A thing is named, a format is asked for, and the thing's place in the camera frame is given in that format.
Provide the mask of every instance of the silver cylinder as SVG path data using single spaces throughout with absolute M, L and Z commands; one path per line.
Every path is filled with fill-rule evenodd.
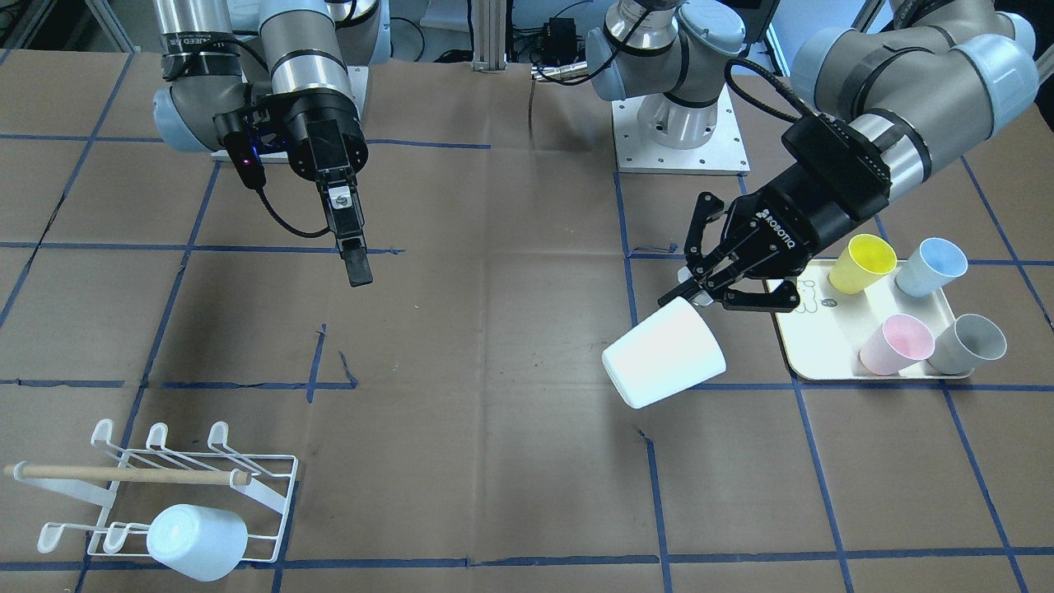
M 876 114 L 865 113 L 853 120 L 850 125 L 875 140 L 894 126 L 889 119 Z M 890 167 L 890 202 L 894 202 L 925 180 L 925 165 L 922 155 L 907 136 L 901 137 L 892 146 L 882 152 L 882 161 Z
M 626 35 L 641 20 L 647 11 L 636 0 L 619 0 L 612 4 L 604 16 L 604 26 L 612 37 L 625 41 L 628 47 L 635 50 L 662 50 L 668 47 L 677 39 L 678 22 L 674 19 L 674 9 L 653 11 L 644 22 L 637 27 L 633 35 Z
M 154 14 L 161 35 L 231 31 L 227 0 L 154 0 Z
M 679 105 L 665 95 L 648 95 L 637 111 L 645 137 L 676 150 L 699 147 L 710 139 L 718 121 L 718 104 L 700 108 Z
M 332 88 L 351 98 L 351 80 L 328 16 L 314 11 L 281 13 L 264 23 L 260 38 L 275 93 Z

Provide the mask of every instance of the metal frame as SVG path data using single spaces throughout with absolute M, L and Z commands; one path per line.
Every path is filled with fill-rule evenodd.
M 1051 45 L 1036 60 L 1036 67 L 1039 68 L 1039 83 L 1042 84 L 1054 74 L 1054 45 Z
M 121 25 L 121 21 L 117 19 L 117 15 L 114 14 L 114 8 L 110 5 L 106 0 L 84 0 L 84 4 L 87 4 L 87 9 L 92 11 L 95 16 L 95 20 L 99 21 L 99 25 L 102 26 L 103 33 L 105 33 L 110 40 L 117 44 L 118 47 L 125 54 L 136 54 L 139 52 L 139 47 L 132 43 L 132 38 L 129 37 L 129 33 L 124 31 L 124 26 Z
M 878 13 L 882 9 L 883 4 L 885 4 L 885 0 L 865 0 L 857 18 L 853 20 L 853 28 L 867 33 L 875 19 L 878 18 Z
M 505 70 L 506 0 L 470 2 L 472 11 L 472 70 Z

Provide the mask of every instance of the black cable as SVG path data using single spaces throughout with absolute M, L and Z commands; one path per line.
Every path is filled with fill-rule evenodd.
M 578 80 L 571 80 L 570 82 L 566 80 L 550 78 L 544 72 L 542 72 L 542 68 L 539 67 L 540 64 L 532 62 L 535 72 L 538 72 L 538 75 L 541 76 L 542 78 L 548 80 L 549 82 L 555 82 L 561 86 L 578 86 L 579 84 L 585 84 L 586 82 L 589 82 L 593 78 L 597 78 L 597 76 L 599 76 L 600 73 L 604 72 L 605 68 L 610 66 L 612 62 L 614 62 L 614 58 L 619 57 L 619 54 L 622 53 L 622 51 L 628 46 L 629 38 L 632 37 L 635 33 L 637 33 L 637 29 L 640 28 L 642 24 L 644 24 L 645 19 L 648 18 L 648 15 L 650 15 L 651 12 L 652 12 L 651 8 L 644 11 L 644 14 L 641 15 L 641 18 L 637 19 L 637 22 L 633 23 L 633 26 L 629 29 L 629 33 L 626 34 L 626 37 L 622 41 L 620 41 L 618 45 L 616 45 L 614 52 L 611 53 L 611 56 L 607 58 L 604 61 L 604 63 L 600 64 L 600 67 L 589 73 L 589 75 L 586 76 L 585 78 L 579 78 Z
M 552 18 L 559 17 L 560 15 L 566 13 L 568 9 L 573 8 L 574 6 L 578 6 L 579 4 L 592 4 L 592 0 L 582 0 L 581 2 L 575 2 L 575 3 L 573 3 L 573 4 L 569 5 L 569 6 L 564 6 L 563 9 L 561 9 L 559 13 L 557 13 L 555 15 L 552 15 Z
M 776 88 L 776 92 L 779 93 L 781 97 L 783 97 L 788 103 L 790 103 L 790 106 L 793 106 L 795 111 L 801 114 L 801 116 L 808 117 L 813 115 L 813 110 L 811 110 L 808 105 L 805 104 L 805 101 L 801 100 L 801 98 L 798 97 L 798 94 L 795 93 L 794 90 L 784 84 L 782 80 L 776 77 L 776 75 L 765 70 L 764 66 L 762 66 L 757 62 L 753 62 L 750 60 L 745 60 L 742 58 L 731 58 L 725 64 L 724 68 L 725 82 L 728 84 L 728 87 L 731 88 L 734 93 L 742 97 L 744 101 L 760 108 L 761 111 L 767 113 L 768 115 L 772 115 L 773 117 L 778 117 L 779 119 L 782 119 L 783 121 L 789 121 L 790 123 L 794 123 L 799 119 L 798 116 L 783 113 L 782 111 L 779 111 L 776 107 L 765 104 L 760 99 L 755 98 L 749 93 L 741 88 L 739 84 L 736 83 L 736 80 L 731 77 L 731 68 L 733 66 L 737 65 L 743 66 L 749 71 L 760 74 L 762 78 L 764 78 L 769 84 L 773 85 L 774 88 Z
M 422 31 L 419 26 L 417 26 L 417 23 L 413 22 L 413 21 L 412 21 L 412 20 L 410 20 L 410 19 L 405 19 L 405 18 L 403 18 L 403 17 L 391 17 L 391 20 L 393 20 L 393 21 L 403 21 L 403 22 L 408 22 L 408 23 L 410 23 L 410 24 L 411 24 L 411 25 L 412 25 L 412 26 L 413 26 L 414 28 L 416 28 L 416 29 L 417 29 L 417 35 L 419 35 L 419 36 L 421 36 L 421 52 L 417 52 L 417 57 L 416 57 L 416 58 L 413 58 L 413 61 L 415 61 L 415 62 L 417 62 L 417 61 L 421 61 L 421 56 L 424 56 L 424 55 L 425 55 L 425 32 L 424 32 L 424 31 Z
M 256 190 L 256 195 L 260 196 L 260 201 L 264 202 L 264 207 L 267 207 L 267 213 L 270 214 L 272 218 L 274 218 L 274 221 L 278 222 L 278 224 L 281 225 L 281 228 L 284 228 L 287 231 L 295 234 L 296 236 L 301 236 L 304 238 L 318 238 L 318 237 L 323 236 L 324 234 L 330 232 L 329 231 L 329 226 L 326 226 L 325 229 L 317 230 L 317 231 L 315 231 L 313 233 L 309 233 L 307 231 L 301 231 L 300 229 L 298 229 L 298 228 L 294 226 L 293 224 L 290 224 L 289 222 L 287 222 L 286 220 L 284 220 L 281 218 L 281 216 L 279 216 L 278 213 L 274 211 L 274 207 L 271 206 L 271 202 L 268 201 L 268 199 L 267 199 L 267 195 L 264 194 L 264 187 L 260 187 L 260 189 Z
M 265 61 L 264 58 L 256 53 L 256 50 L 250 47 L 249 43 L 246 43 L 245 41 L 241 41 L 239 39 L 216 39 L 214 41 L 202 43 L 197 50 L 194 51 L 193 54 L 191 54 L 190 56 L 187 57 L 186 60 L 183 60 L 183 65 L 179 66 L 179 70 L 177 70 L 172 76 L 164 79 L 165 82 L 172 82 L 173 80 L 176 80 L 177 78 L 180 78 L 184 74 L 187 74 L 187 71 L 188 68 L 191 67 L 191 63 L 193 61 L 191 58 L 196 58 L 200 56 L 201 53 L 204 52 L 208 47 L 212 47 L 215 45 L 222 45 L 225 43 L 233 43 L 241 47 L 242 50 L 248 52 L 249 55 L 253 57 L 253 59 L 256 60 L 256 63 L 260 64 L 260 67 L 264 68 L 264 72 L 270 72 L 270 70 L 267 67 L 267 61 Z

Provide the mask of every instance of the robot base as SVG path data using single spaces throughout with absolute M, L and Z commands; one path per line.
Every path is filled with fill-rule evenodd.
M 738 175 L 750 170 L 727 87 L 718 98 L 718 121 L 710 139 L 697 149 L 670 149 L 648 140 L 637 122 L 643 102 L 644 97 L 633 97 L 611 103 L 620 172 Z
M 366 107 L 366 90 L 370 82 L 370 68 L 365 65 L 349 65 L 348 78 L 351 79 L 351 100 L 354 101 L 355 107 L 358 108 L 358 117 L 362 118 L 363 110 Z M 231 161 L 226 150 L 217 150 L 212 153 L 212 159 L 222 162 Z M 264 162 L 289 162 L 289 157 L 284 152 L 276 152 L 260 155 L 260 160 Z

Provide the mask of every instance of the tray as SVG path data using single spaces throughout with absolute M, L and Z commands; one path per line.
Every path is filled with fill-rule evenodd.
M 897 270 L 903 265 L 901 260 Z M 955 321 L 943 290 L 915 298 L 897 288 L 893 273 L 857 294 L 839 292 L 827 281 L 834 259 L 813 259 L 798 276 L 801 307 L 789 314 L 776 314 L 787 364 L 809 381 L 896 381 L 903 379 L 964 379 L 965 375 L 942 375 L 922 361 L 900 373 L 877 376 L 860 362 L 860 348 L 892 315 L 918 318 L 934 337 Z M 778 279 L 766 280 L 769 290 Z

